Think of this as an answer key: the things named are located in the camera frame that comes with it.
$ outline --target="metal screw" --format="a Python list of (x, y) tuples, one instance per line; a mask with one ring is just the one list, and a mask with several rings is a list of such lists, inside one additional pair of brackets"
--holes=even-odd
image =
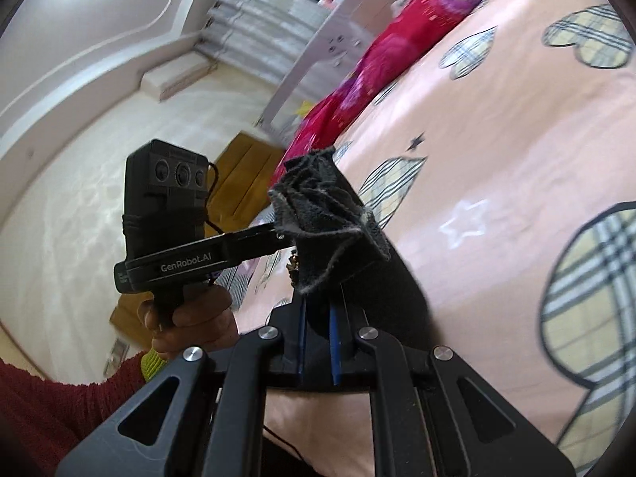
[(435, 346), (433, 355), (438, 361), (449, 361), (453, 358), (453, 350), (448, 346)]
[(258, 336), (265, 341), (276, 339), (278, 337), (278, 328), (275, 326), (263, 326), (258, 331)]
[(370, 341), (378, 336), (378, 331), (373, 326), (363, 326), (358, 330), (358, 335), (365, 341)]
[(198, 361), (203, 356), (203, 350), (198, 346), (190, 346), (183, 352), (183, 358), (189, 363)]

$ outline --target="person's arm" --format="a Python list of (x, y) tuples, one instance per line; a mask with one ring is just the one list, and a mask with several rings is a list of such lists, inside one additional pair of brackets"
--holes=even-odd
[(145, 384), (142, 355), (125, 361), (119, 371), (101, 384), (60, 384), (4, 363), (1, 378), (24, 400), (46, 406), (53, 418), (83, 439)]
[[(192, 345), (206, 350), (232, 346), (239, 334), (230, 305), (231, 297), (225, 289), (210, 287), (175, 311), (175, 327), (155, 332), (153, 345), (161, 350), (163, 358), (173, 358)], [(140, 306), (139, 314), (146, 325), (154, 327), (158, 323), (151, 301)], [(154, 349), (145, 355), (140, 353), (125, 361), (101, 384), (71, 385), (42, 380), (1, 361), (0, 378), (30, 403), (44, 404), (53, 417), (83, 439), (160, 371), (166, 364), (161, 357)]]

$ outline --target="black handle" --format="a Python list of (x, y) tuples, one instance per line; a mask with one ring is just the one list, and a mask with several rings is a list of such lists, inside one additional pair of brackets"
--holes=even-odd
[(183, 305), (183, 286), (163, 287), (153, 291), (155, 296), (155, 309), (159, 315), (161, 328), (171, 328), (174, 326), (173, 313)]

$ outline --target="yellow cuff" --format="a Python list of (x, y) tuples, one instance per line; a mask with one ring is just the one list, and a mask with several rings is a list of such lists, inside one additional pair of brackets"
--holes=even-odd
[(145, 381), (149, 382), (166, 364), (154, 348), (141, 357), (141, 374), (144, 375)]

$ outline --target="plaid heart pattern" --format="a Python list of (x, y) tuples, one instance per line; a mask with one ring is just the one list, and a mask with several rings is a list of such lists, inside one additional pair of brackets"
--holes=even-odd
[(473, 10), (471, 10), (471, 12), (468, 13), (468, 15), (474, 14), (479, 9), (481, 9), (481, 7), (485, 6), (487, 3), (488, 3), (488, 0), (482, 0), (481, 2), (477, 4), (477, 7), (475, 7)]
[(332, 155), (334, 163), (338, 163), (342, 159), (342, 156), (344, 156), (345, 153), (349, 150), (351, 143), (353, 142), (344, 142), (341, 146), (338, 147), (338, 149), (336, 149), (336, 151)]
[(444, 54), (440, 61), (440, 68), (453, 66), (450, 72), (452, 80), (468, 75), (483, 62), (491, 51), (492, 43), (495, 41), (495, 30), (497, 27), (462, 39)]
[(276, 251), (274, 254), (271, 254), (267, 257), (265, 261), (265, 267), (263, 268), (263, 274), (261, 275), (261, 279), (258, 280), (258, 284), (256, 285), (256, 293), (258, 293), (261, 289), (264, 289), (267, 285), (267, 281), (271, 278), (276, 265), (278, 265), (278, 263), (281, 261), (283, 252), (287, 252), (287, 249)]
[(636, 403), (636, 203), (583, 226), (552, 274), (541, 308), (554, 365), (589, 389), (557, 445), (585, 475)]
[(387, 159), (362, 184), (358, 195), (363, 204), (373, 212), (381, 228), (398, 211), (425, 161), (425, 157)]
[(214, 280), (214, 283), (222, 286), (230, 293), (232, 297), (231, 308), (234, 312), (240, 309), (243, 298), (245, 298), (249, 280), (252, 279), (252, 273), (240, 271), (239, 268), (240, 266), (225, 269), (221, 271), (219, 277)]
[(256, 216), (256, 224), (267, 224), (274, 221), (274, 207), (269, 205)]
[(576, 59), (592, 68), (621, 68), (634, 42), (610, 4), (573, 12), (546, 28), (545, 46), (573, 46)]
[(396, 85), (398, 85), (398, 80), (399, 79), (395, 79), (395, 81), (389, 82), (389, 84), (381, 92), (379, 92), (376, 95), (376, 97), (373, 99), (371, 103), (373, 103), (373, 105), (377, 105), (380, 102), (382, 102), (385, 98), (387, 98), (389, 96), (389, 93), (393, 91)]

